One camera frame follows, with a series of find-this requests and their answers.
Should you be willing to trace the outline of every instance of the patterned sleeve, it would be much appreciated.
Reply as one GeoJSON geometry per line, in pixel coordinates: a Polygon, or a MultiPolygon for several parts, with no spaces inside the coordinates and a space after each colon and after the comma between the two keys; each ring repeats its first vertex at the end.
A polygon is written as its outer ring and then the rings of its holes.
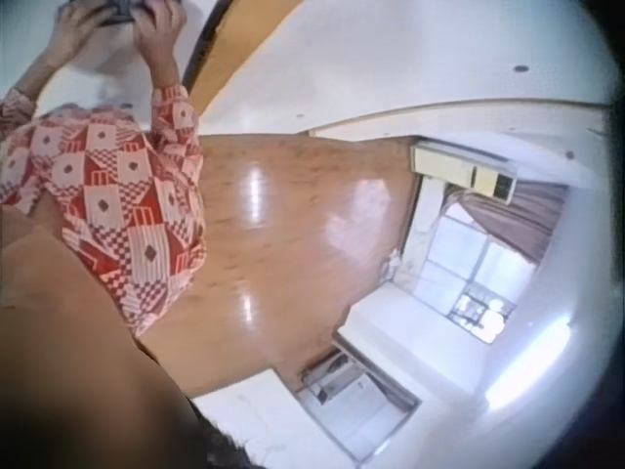
{"type": "Polygon", "coordinates": [[[3,101],[0,101],[0,142],[4,142],[11,133],[32,120],[36,104],[15,88],[11,89],[3,101]]]}
{"type": "Polygon", "coordinates": [[[160,155],[176,163],[194,186],[203,163],[198,123],[199,117],[184,86],[154,90],[150,142],[160,155]]]}

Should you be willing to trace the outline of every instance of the brown curtain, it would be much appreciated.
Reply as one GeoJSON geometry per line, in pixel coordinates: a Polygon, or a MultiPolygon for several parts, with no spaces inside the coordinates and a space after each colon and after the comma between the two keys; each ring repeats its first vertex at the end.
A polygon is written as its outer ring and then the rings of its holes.
{"type": "Polygon", "coordinates": [[[518,181],[509,205],[450,187],[444,210],[455,202],[490,235],[527,260],[540,263],[563,211],[567,186],[518,181]]]}

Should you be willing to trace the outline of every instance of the tube light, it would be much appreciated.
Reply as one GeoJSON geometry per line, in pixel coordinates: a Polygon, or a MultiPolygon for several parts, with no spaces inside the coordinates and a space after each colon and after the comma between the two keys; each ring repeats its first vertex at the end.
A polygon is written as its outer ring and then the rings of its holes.
{"type": "Polygon", "coordinates": [[[529,389],[556,361],[569,338],[568,320],[547,327],[488,389],[490,408],[501,408],[529,389]]]}

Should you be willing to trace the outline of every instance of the air conditioner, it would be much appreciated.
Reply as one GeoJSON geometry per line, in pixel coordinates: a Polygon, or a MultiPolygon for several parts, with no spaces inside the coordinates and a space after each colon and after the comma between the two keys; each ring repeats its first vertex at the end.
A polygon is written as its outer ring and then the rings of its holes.
{"type": "Polygon", "coordinates": [[[412,146],[411,169],[480,195],[510,203],[517,176],[508,160],[497,155],[440,141],[420,139],[412,146]]]}

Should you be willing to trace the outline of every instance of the red and white patterned shirt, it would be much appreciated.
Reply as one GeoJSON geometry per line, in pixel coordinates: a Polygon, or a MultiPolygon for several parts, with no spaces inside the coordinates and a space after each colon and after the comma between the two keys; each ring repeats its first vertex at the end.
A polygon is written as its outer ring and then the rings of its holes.
{"type": "Polygon", "coordinates": [[[203,159],[187,90],[154,91],[147,134],[112,107],[69,105],[33,120],[34,111],[17,90],[0,102],[0,203],[28,215],[49,192],[64,242],[140,335],[206,259],[203,159]]]}

